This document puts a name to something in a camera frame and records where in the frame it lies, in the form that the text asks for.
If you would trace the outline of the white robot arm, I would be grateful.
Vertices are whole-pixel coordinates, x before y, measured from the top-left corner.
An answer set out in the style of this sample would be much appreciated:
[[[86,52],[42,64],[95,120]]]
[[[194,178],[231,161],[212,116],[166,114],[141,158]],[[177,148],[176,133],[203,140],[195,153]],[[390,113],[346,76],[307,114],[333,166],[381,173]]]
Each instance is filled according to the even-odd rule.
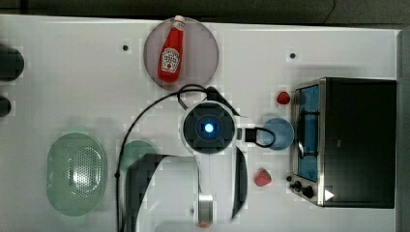
[[[232,223],[248,196],[243,121],[218,101],[187,108],[170,145],[123,167],[120,232]]]

